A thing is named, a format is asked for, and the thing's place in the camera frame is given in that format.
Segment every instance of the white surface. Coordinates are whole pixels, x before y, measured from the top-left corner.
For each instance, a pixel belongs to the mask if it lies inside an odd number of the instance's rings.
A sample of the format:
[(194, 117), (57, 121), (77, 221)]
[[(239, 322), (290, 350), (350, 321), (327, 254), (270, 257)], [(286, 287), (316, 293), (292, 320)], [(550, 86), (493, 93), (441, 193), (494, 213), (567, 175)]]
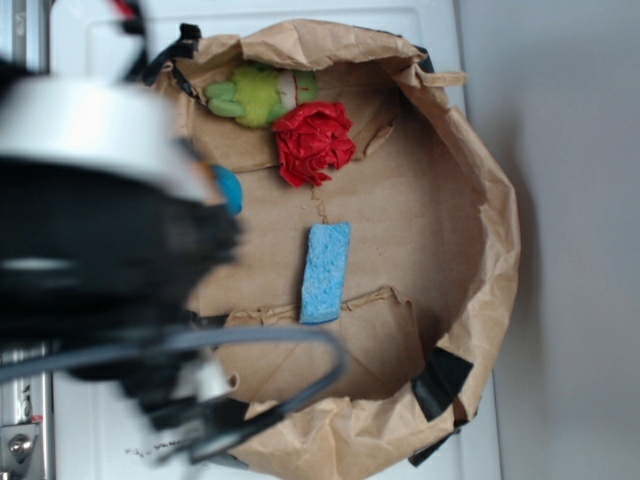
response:
[[(181, 0), (144, 1), (149, 50), (153, 57), (180, 35), (180, 23), (200, 26), (204, 36), (249, 35), (291, 18), (357, 25), (402, 35), (426, 47), (436, 71), (460, 70), (452, 0), (331, 0), (313, 2)], [(66, 76), (118, 79), (138, 52), (135, 39), (113, 23), (117, 13), (106, 0), (59, 0), (53, 6), (51, 69)], [(447, 90), (464, 107), (462, 87)]]
[[(56, 470), (58, 480), (202, 479), (259, 480), (267, 475), (176, 456), (162, 467), (161, 446), (179, 437), (158, 436), (115, 383), (80, 382), (54, 376)], [(493, 383), (489, 382), (476, 419), (451, 437), (419, 468), (404, 461), (371, 477), (374, 480), (498, 480), (498, 437)]]
[[(152, 55), (177, 38), (181, 22), (197, 23), (205, 36), (244, 35), (289, 18), (314, 18), (402, 34), (428, 48), (437, 71), (460, 69), (451, 0), (332, 0), (321, 6), (294, 1), (286, 7), (264, 1), (155, 0), (145, 4), (149, 7)], [(53, 72), (118, 78), (130, 60), (122, 61), (121, 52), (133, 55), (136, 45), (119, 34), (110, 23), (113, 17), (102, 0), (58, 0), (52, 15)], [(464, 107), (460, 88), (450, 94), (453, 102)], [(193, 478), (198, 471), (206, 471), (203, 478), (264, 478), (215, 465), (189, 467), (184, 459), (175, 459), (162, 469), (151, 469), (150, 463), (157, 455), (154, 445), (159, 442), (150, 436), (134, 405), (121, 398), (113, 385), (79, 384), (57, 376), (55, 400), (58, 480), (169, 480), (181, 478), (179, 475)], [(478, 417), (460, 435), (450, 439), (420, 468), (402, 462), (374, 478), (498, 480), (494, 405), (493, 385), (489, 383)]]
[(471, 123), (513, 179), (505, 480), (640, 477), (640, 3), (460, 1)]

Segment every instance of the gray cable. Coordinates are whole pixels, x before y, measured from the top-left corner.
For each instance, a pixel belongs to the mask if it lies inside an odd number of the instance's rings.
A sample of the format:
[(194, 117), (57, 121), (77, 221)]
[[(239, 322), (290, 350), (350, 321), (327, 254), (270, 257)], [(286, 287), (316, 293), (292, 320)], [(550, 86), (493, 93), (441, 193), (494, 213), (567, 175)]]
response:
[(281, 413), (298, 410), (322, 390), (340, 378), (346, 368), (346, 355), (341, 343), (331, 334), (308, 327), (250, 327), (224, 328), (218, 330), (179, 331), (168, 334), (162, 341), (152, 346), (116, 343), (68, 352), (60, 352), (46, 357), (32, 358), (19, 363), (3, 365), (0, 368), (0, 383), (19, 377), (29, 377), (40, 372), (69, 370), (91, 367), (105, 363), (133, 360), (155, 353), (185, 352), (205, 347), (225, 344), (255, 342), (314, 342), (331, 347), (335, 365), (331, 371), (316, 382), (284, 401), (278, 406)]

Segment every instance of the blue object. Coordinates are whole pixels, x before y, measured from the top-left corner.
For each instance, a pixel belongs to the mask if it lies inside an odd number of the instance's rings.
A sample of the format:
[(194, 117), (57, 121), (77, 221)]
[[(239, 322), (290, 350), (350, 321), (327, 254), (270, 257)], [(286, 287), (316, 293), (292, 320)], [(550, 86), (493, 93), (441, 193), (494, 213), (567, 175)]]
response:
[(222, 193), (227, 198), (229, 215), (235, 217), (242, 211), (242, 185), (238, 177), (228, 168), (213, 166), (213, 173), (218, 180)]
[(301, 323), (317, 325), (340, 316), (350, 238), (349, 222), (311, 227), (302, 282)]

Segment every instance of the black tape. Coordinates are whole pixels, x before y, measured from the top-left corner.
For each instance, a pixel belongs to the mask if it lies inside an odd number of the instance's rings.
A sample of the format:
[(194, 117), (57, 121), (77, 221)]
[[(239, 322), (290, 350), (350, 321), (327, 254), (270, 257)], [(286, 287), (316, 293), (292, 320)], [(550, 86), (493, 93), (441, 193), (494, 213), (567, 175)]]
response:
[(436, 347), (423, 372), (411, 381), (413, 393), (428, 421), (438, 418), (456, 399), (473, 364)]
[(438, 449), (442, 445), (444, 445), (444, 442), (446, 442), (447, 440), (449, 440), (449, 438), (451, 438), (451, 435), (447, 435), (446, 437), (444, 437), (439, 442), (436, 442), (433, 445), (431, 445), (430, 447), (427, 447), (424, 450), (420, 450), (416, 454), (412, 455), (408, 459), (409, 463), (411, 465), (413, 465), (414, 467), (418, 468), (420, 465), (422, 465), (424, 462), (426, 462), (431, 455), (436, 453), (438, 451)]
[(444, 445), (444, 443), (449, 440), (452, 436), (454, 435), (458, 435), (460, 433), (460, 429), (466, 425), (467, 423), (469, 423), (468, 420), (456, 420), (453, 424), (455, 431), (449, 435), (447, 435), (446, 437), (444, 437), (442, 440), (440, 440), (439, 442), (434, 443), (433, 445), (431, 445), (430, 447), (427, 447), (423, 450), (420, 450), (418, 452), (416, 452), (414, 455), (410, 456), (408, 458), (409, 463), (411, 465), (413, 465), (414, 467), (418, 468), (420, 465), (422, 465), (424, 462), (426, 462), (429, 457), (431, 457), (431, 455), (433, 455), (434, 453), (436, 453), (440, 447), (442, 445)]
[(425, 55), (427, 55), (424, 60), (418, 63), (420, 70), (422, 70), (424, 73), (435, 73), (433, 62), (431, 61), (431, 55), (429, 55), (427, 49), (424, 47), (419, 47), (418, 45), (414, 45), (414, 47), (416, 47), (420, 51), (420, 53), (424, 53)]
[[(181, 24), (180, 38), (160, 52), (142, 72), (142, 81), (144, 84), (146, 86), (153, 85), (157, 80), (158, 75), (160, 75), (162, 67), (164, 67), (167, 62), (176, 58), (193, 58), (195, 51), (198, 49), (198, 43), (201, 38), (202, 33), (197, 25), (191, 25), (188, 23)], [(182, 82), (182, 84), (180, 84), (180, 88), (185, 91), (185, 93), (191, 95), (191, 85), (188, 87), (184, 85), (185, 82), (188, 84), (184, 76), (182, 76), (180, 81)]]

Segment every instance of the screw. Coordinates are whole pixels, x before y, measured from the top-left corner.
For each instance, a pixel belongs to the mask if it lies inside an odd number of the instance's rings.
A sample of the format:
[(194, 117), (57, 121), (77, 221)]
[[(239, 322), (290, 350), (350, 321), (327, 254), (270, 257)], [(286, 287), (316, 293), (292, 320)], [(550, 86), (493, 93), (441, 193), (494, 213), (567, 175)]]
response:
[(32, 449), (31, 439), (21, 433), (9, 440), (9, 451), (18, 463), (23, 463), (31, 455)]

